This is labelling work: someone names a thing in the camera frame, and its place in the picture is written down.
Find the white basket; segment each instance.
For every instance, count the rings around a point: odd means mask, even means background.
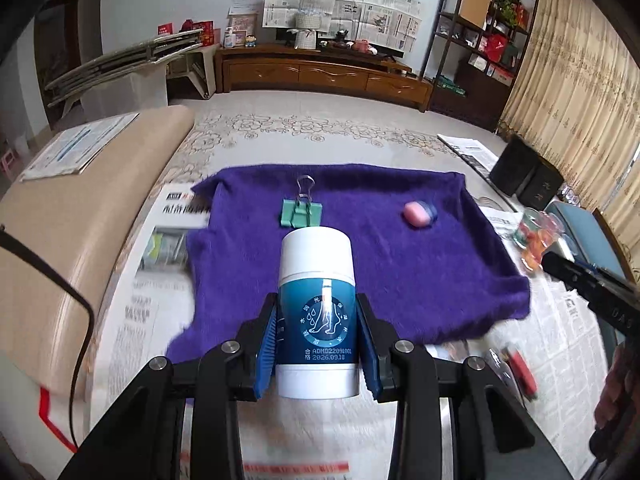
[[[318,14],[303,14],[302,12],[296,14],[296,28],[318,30],[320,25],[320,16]]]
[[[316,36],[317,33],[314,30],[300,30],[296,33],[296,48],[315,49]]]

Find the purple cloth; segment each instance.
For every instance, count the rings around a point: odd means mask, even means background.
[[[529,281],[465,189],[459,173],[344,166],[228,168],[193,188],[211,199],[207,229],[187,236],[196,294],[191,325],[168,348],[179,362],[232,339],[276,292],[283,198],[296,179],[316,181],[323,226],[351,239],[356,290],[401,338],[441,343],[485,334],[494,322],[529,313]],[[404,204],[433,203],[438,220],[415,229]]]

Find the pink eraser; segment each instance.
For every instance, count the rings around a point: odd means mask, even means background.
[[[435,209],[424,202],[404,204],[402,214],[406,221],[414,227],[427,227],[436,219]]]

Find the metal screw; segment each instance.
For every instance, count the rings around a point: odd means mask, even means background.
[[[484,360],[482,358],[476,357],[476,356],[471,356],[467,361],[466,364],[468,364],[470,367],[473,368],[473,370],[482,370],[484,368]]]
[[[220,348],[225,354],[235,354],[240,349],[240,343],[238,341],[225,341]]]
[[[162,370],[166,366],[166,359],[162,356],[154,357],[149,361],[149,368],[155,370]]]
[[[403,354],[410,354],[414,351],[414,344],[411,341],[407,341],[406,339],[399,339],[396,341],[394,345],[396,350],[402,352]]]

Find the curtain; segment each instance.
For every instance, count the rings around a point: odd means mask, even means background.
[[[639,92],[640,69],[591,0],[540,0],[500,129],[555,165],[584,208],[602,208],[640,139]],[[612,228],[631,241],[633,215],[608,210]]]
[[[625,251],[636,282],[640,283],[640,160],[602,215]]]

